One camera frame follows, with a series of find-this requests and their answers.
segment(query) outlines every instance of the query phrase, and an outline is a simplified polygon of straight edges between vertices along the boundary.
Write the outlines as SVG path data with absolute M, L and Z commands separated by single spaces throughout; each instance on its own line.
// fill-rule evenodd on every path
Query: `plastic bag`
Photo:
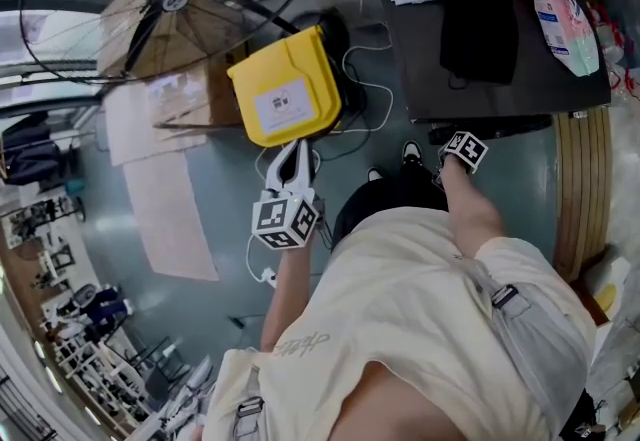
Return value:
M 574 75 L 597 71 L 598 47 L 589 20 L 575 0 L 534 0 L 547 46 Z

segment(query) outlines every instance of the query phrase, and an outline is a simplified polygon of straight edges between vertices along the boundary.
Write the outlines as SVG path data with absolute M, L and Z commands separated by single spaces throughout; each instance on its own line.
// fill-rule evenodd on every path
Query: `paper sheet on floor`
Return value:
M 151 124 L 148 90 L 145 83 L 122 85 L 104 99 L 113 166 L 192 148 L 207 140 L 205 135 L 163 137 L 163 131 Z
M 154 272 L 218 281 L 202 231 L 184 153 L 123 165 L 129 199 Z

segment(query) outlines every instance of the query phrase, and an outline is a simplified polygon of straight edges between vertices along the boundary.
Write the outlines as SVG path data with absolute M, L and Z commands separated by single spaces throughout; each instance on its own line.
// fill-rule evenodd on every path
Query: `gray overall strap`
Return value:
M 470 263 L 471 276 L 491 296 L 494 330 L 555 438 L 586 383 L 586 342 L 536 286 L 500 285 L 481 262 Z
M 245 396 L 247 397 L 239 406 L 236 413 L 236 422 L 233 427 L 233 441 L 268 441 L 264 400 L 260 394 L 260 381 L 258 380 L 260 369 L 251 368 Z

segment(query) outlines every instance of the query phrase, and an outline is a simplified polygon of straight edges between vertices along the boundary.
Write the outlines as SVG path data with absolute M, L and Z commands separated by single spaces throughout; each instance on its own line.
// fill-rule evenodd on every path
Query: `robotic arm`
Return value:
M 270 249 L 304 247 L 321 217 L 309 143 L 287 144 L 267 170 L 260 201 L 253 204 L 251 233 Z

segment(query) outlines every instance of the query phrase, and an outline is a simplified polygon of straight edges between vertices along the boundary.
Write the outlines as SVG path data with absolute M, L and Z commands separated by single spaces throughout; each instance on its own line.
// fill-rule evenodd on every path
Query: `white label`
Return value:
M 255 102 L 260 127 L 265 135 L 274 134 L 315 117 L 311 98 L 302 78 L 256 96 Z
M 535 8 L 550 50 L 560 59 L 569 55 L 567 36 L 562 30 L 562 24 L 558 19 L 558 11 L 554 8 L 553 0 L 535 0 Z

